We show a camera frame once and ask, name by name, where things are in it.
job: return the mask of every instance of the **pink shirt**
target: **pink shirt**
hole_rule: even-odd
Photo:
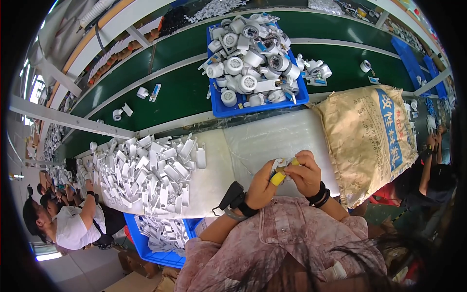
[[[351,257],[338,251],[330,252],[343,245],[358,247],[359,254],[368,256],[386,272],[384,259],[375,246],[368,242],[367,248],[361,249],[361,240],[365,239],[368,239],[368,226],[363,217],[346,217],[339,222],[309,206],[304,197],[276,196],[258,214],[235,226],[222,245],[190,239],[185,245],[186,262],[174,291],[205,291],[214,283],[231,284],[232,280],[240,280],[257,260],[268,257],[275,259],[271,262],[278,263],[271,269],[270,279],[287,252],[304,265],[301,253],[295,249],[298,244],[308,249],[315,269],[313,273],[322,282],[326,282],[323,271],[335,261],[342,264],[348,277],[363,272]]]

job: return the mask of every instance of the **blue label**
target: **blue label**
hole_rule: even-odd
[[[387,93],[380,88],[376,88],[379,95],[380,109],[383,118],[384,128],[389,144],[389,157],[391,162],[391,172],[402,164],[402,153],[395,127],[394,103]]]

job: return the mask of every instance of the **white t-shirt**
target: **white t-shirt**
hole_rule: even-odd
[[[57,220],[57,234],[55,240],[57,244],[66,249],[80,249],[90,243],[95,242],[100,238],[100,232],[91,225],[89,230],[79,216],[82,209],[74,206],[64,206],[60,212],[53,218]],[[97,205],[94,220],[99,224],[100,230],[106,234],[106,224],[104,219],[104,212],[102,208]]]

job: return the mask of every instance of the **black wrist strap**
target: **black wrist strap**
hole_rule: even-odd
[[[254,210],[252,208],[250,208],[246,203],[245,201],[241,202],[238,207],[237,207],[242,213],[244,216],[246,217],[251,217],[251,216],[254,216],[258,213],[258,210]]]
[[[325,194],[326,194],[326,185],[323,182],[320,182],[318,193],[312,197],[306,197],[306,199],[310,202],[310,206],[311,206],[321,201],[321,199],[324,197]]]

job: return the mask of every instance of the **black cable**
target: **black cable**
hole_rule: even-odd
[[[99,36],[99,19],[97,19],[97,21],[96,21],[96,37],[97,37],[97,41],[99,42],[99,46],[100,46],[100,48],[102,49],[102,52],[105,55],[107,52],[106,52],[106,49],[104,49],[104,46],[102,45],[102,42],[101,42],[100,36]]]

